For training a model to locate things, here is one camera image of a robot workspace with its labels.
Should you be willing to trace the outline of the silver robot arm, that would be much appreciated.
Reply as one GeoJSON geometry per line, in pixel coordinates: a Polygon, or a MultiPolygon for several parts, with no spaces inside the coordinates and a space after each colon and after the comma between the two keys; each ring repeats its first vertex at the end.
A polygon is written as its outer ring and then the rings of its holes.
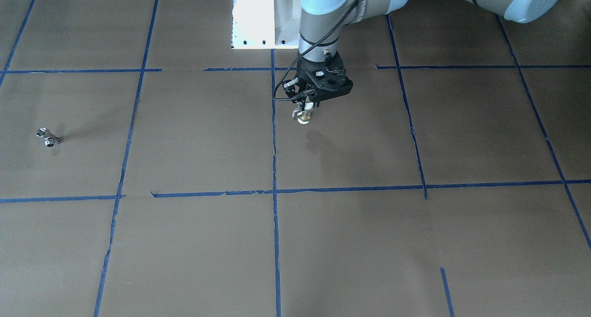
{"type": "MultiPolygon", "coordinates": [[[[409,0],[301,0],[298,55],[290,67],[293,79],[282,78],[276,89],[285,92],[284,101],[305,109],[346,96],[353,82],[346,76],[338,53],[344,26],[368,18],[387,15],[409,0]]],[[[529,23],[548,12],[558,0],[464,0],[516,23],[529,23]]]]}

